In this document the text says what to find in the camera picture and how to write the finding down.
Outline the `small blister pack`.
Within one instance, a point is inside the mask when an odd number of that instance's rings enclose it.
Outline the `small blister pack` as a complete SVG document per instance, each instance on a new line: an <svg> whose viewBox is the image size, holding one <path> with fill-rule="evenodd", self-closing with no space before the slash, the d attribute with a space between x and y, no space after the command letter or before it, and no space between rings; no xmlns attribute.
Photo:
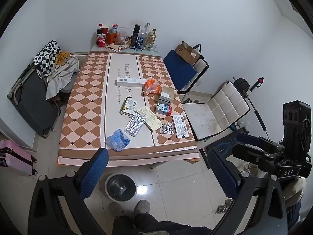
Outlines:
<svg viewBox="0 0 313 235"><path fill-rule="evenodd" d="M174 133L174 125L172 123L162 124L160 128L160 133L172 135Z"/></svg>

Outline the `blue cushioned chair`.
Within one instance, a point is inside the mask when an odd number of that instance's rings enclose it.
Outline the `blue cushioned chair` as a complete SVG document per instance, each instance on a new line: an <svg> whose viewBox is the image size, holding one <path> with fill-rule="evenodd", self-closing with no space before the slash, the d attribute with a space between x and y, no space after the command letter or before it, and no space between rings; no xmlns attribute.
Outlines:
<svg viewBox="0 0 313 235"><path fill-rule="evenodd" d="M171 50L163 61L179 94L191 91L210 67L202 55L194 65L190 65L174 50Z"/></svg>

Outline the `milk carton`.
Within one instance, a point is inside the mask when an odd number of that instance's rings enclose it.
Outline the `milk carton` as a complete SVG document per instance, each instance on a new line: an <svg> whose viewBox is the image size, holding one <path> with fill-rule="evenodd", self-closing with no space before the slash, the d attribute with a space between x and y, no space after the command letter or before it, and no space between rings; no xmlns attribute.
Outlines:
<svg viewBox="0 0 313 235"><path fill-rule="evenodd" d="M172 107L170 105L167 105L167 104L157 103L156 104L156 113L161 114L161 115L165 115L165 116L171 116Z"/></svg>

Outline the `orange plastic bag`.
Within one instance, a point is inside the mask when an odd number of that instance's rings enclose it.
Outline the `orange plastic bag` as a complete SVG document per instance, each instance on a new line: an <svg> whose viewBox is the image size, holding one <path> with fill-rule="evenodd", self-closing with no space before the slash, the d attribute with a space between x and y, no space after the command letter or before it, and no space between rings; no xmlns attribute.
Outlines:
<svg viewBox="0 0 313 235"><path fill-rule="evenodd" d="M161 87L157 80L149 79L145 82L143 87L143 95L148 96L149 94L159 95L161 93Z"/></svg>

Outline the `silver blister pack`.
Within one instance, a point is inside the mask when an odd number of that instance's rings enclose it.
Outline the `silver blister pack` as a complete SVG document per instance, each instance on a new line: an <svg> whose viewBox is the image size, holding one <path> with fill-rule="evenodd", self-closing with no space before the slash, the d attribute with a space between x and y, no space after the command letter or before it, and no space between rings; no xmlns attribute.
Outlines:
<svg viewBox="0 0 313 235"><path fill-rule="evenodd" d="M137 136L142 126L145 124L146 118L138 113L134 113L130 121L126 125L124 131L132 137Z"/></svg>

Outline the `clear glass bottle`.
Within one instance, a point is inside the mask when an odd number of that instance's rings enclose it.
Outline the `clear glass bottle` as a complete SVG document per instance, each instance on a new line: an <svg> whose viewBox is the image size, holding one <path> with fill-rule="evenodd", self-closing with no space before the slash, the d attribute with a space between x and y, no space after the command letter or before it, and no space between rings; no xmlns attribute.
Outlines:
<svg viewBox="0 0 313 235"><path fill-rule="evenodd" d="M145 48L145 45L146 45L147 40L148 40L149 28L150 28L150 23L146 23L146 25L144 26L143 48Z"/></svg>

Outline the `green white medicine box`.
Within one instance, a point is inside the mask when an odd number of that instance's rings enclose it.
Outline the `green white medicine box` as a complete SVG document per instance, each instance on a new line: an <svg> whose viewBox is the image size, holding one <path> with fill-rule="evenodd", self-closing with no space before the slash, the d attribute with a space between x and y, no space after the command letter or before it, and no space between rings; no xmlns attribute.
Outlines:
<svg viewBox="0 0 313 235"><path fill-rule="evenodd" d="M121 107L120 113L122 115L127 115L127 116L133 116L135 109L136 109L137 101L127 97Z"/></svg>

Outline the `black can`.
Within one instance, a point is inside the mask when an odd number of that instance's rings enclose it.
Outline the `black can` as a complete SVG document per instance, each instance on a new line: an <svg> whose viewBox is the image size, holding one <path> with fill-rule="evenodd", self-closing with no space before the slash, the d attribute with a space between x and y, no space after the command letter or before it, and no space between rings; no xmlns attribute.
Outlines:
<svg viewBox="0 0 313 235"><path fill-rule="evenodd" d="M135 27L134 27L133 34L132 34L132 39L131 39L131 43L130 43L130 49L134 49L135 48L140 28L141 28L141 26L139 24L136 24Z"/></svg>

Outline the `white labelled packet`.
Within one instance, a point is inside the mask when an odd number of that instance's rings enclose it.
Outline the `white labelled packet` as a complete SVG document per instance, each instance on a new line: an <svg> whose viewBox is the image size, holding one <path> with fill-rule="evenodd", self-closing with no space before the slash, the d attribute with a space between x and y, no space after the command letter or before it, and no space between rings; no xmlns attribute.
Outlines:
<svg viewBox="0 0 313 235"><path fill-rule="evenodd" d="M183 115L172 115L177 138L189 138L188 129Z"/></svg>

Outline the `red cup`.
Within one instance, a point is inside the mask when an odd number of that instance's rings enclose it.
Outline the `red cup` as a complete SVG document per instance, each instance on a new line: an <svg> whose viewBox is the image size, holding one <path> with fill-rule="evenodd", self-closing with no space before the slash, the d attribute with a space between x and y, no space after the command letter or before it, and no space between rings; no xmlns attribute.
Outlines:
<svg viewBox="0 0 313 235"><path fill-rule="evenodd" d="M102 27L102 34L101 34L102 40L106 39L106 35L107 35L108 31L109 31L109 27L105 27L105 26Z"/></svg>

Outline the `open cardboard box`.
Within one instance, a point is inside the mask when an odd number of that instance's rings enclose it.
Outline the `open cardboard box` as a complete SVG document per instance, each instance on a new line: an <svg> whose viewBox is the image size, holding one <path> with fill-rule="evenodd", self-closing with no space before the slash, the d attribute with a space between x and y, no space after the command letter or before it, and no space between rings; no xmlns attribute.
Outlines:
<svg viewBox="0 0 313 235"><path fill-rule="evenodd" d="M170 106L173 100L174 100L174 89L169 87L162 87L157 102Z"/></svg>

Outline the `grey white clothes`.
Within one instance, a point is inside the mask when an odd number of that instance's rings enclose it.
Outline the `grey white clothes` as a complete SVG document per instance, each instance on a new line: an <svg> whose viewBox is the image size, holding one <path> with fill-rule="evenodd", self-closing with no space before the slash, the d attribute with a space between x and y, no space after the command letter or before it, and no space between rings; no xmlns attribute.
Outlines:
<svg viewBox="0 0 313 235"><path fill-rule="evenodd" d="M70 93L79 71L80 62L78 58L74 55L70 55L64 65L55 69L54 72L47 77L46 99L53 99L60 92Z"/></svg>

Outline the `blue plastic bag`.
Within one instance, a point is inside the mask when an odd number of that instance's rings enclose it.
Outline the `blue plastic bag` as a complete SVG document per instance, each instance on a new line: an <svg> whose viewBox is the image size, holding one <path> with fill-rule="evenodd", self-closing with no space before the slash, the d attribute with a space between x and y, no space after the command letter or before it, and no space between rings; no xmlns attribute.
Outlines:
<svg viewBox="0 0 313 235"><path fill-rule="evenodd" d="M121 152L128 146L130 139L119 128L106 138L105 143L110 149Z"/></svg>

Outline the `liquor bottle gold cap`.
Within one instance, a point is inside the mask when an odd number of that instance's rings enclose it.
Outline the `liquor bottle gold cap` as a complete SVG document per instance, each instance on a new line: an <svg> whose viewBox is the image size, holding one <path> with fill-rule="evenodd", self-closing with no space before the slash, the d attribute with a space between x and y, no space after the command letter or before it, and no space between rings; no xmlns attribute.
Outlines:
<svg viewBox="0 0 313 235"><path fill-rule="evenodd" d="M152 31L150 31L148 34L148 38L147 38L147 42L145 46L146 49L150 50L153 47L155 40L156 40L156 29L153 28Z"/></svg>

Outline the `orange box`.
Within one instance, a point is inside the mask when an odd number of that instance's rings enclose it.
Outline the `orange box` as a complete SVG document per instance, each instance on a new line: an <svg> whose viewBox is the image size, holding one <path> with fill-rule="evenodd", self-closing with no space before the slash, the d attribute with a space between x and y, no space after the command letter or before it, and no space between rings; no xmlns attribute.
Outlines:
<svg viewBox="0 0 313 235"><path fill-rule="evenodd" d="M114 43L115 42L115 39L117 38L117 32L115 32L115 33L107 33L106 34L106 39L105 39L105 43L107 44L107 45L110 45L110 44L112 44L112 43Z"/></svg>

